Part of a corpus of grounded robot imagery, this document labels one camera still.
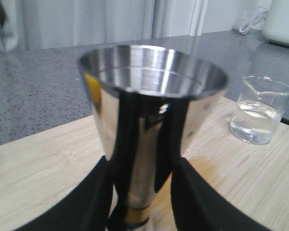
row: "granite countertop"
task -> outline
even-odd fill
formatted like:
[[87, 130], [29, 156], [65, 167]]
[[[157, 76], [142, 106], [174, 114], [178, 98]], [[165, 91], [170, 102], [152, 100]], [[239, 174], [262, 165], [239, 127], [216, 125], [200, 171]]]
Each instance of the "granite countertop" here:
[[[226, 97], [236, 101], [241, 77], [272, 76], [289, 83], [289, 48], [265, 42], [260, 31], [177, 36], [117, 44], [150, 44], [190, 53], [223, 68]], [[0, 53], [0, 145], [91, 114], [76, 61], [98, 44]], [[284, 117], [289, 119], [289, 102]]]

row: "white appliance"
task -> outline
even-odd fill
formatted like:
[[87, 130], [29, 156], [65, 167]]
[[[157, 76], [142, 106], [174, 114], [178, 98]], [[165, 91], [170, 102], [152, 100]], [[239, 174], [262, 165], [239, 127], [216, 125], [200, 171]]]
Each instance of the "white appliance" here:
[[273, 0], [263, 27], [263, 36], [289, 46], [289, 0]]

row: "water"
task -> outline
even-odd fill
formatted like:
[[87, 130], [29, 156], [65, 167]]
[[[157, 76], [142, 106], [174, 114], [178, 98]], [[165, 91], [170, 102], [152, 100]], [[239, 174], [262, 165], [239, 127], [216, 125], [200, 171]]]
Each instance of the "water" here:
[[231, 132], [249, 143], [266, 144], [276, 132], [281, 114], [273, 107], [251, 100], [238, 105], [230, 123]]

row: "stainless steel cup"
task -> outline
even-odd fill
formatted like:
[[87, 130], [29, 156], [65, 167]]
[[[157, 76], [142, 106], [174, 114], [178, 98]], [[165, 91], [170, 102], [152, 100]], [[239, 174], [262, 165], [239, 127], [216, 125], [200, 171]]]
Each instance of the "stainless steel cup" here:
[[152, 200], [227, 76], [209, 62], [147, 45], [94, 50], [79, 69], [118, 194], [108, 229], [151, 230]]

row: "bamboo board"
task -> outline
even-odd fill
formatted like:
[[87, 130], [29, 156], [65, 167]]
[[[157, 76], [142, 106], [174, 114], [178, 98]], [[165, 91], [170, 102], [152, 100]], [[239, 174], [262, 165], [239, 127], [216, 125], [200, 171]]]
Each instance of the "bamboo board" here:
[[[289, 126], [267, 145], [235, 138], [236, 104], [222, 98], [184, 154], [222, 196], [261, 224], [289, 231]], [[92, 117], [0, 146], [0, 231], [39, 216], [73, 190], [103, 155]], [[152, 206], [156, 230], [176, 230], [170, 182]]]

